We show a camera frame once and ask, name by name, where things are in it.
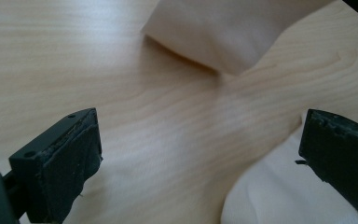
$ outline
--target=wooden table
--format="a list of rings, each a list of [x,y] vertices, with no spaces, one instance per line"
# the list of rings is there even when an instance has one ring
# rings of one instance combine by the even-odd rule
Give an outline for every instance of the wooden table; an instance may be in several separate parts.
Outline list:
[[[0,172],[60,118],[98,110],[103,164],[65,223],[219,223],[237,178],[303,111],[358,121],[358,14],[343,2],[238,77],[145,38],[157,2],[0,1]]]

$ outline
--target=crumpled white fabric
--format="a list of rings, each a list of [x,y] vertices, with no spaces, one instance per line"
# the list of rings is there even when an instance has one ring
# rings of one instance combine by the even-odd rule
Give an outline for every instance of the crumpled white fabric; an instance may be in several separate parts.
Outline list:
[[[228,194],[222,224],[358,224],[358,212],[302,160],[303,127],[245,172]]]
[[[332,0],[161,0],[143,32],[215,70],[240,74],[294,22]]]

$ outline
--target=white cloth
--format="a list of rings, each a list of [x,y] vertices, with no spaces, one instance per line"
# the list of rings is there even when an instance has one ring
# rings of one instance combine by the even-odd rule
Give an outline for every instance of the white cloth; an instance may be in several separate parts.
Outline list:
[[[295,164],[302,127],[228,194],[222,224],[358,224],[358,212],[306,165]]]
[[[143,31],[223,73],[258,62],[294,22],[332,0],[161,0]]]

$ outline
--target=light wood grain surface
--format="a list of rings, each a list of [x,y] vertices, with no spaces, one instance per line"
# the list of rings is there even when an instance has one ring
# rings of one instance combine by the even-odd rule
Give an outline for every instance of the light wood grain surface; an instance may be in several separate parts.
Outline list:
[[[0,172],[60,118],[98,110],[104,161],[65,223],[219,223],[303,111],[358,121],[358,14],[343,2],[233,77],[145,38],[157,1],[0,1]]]

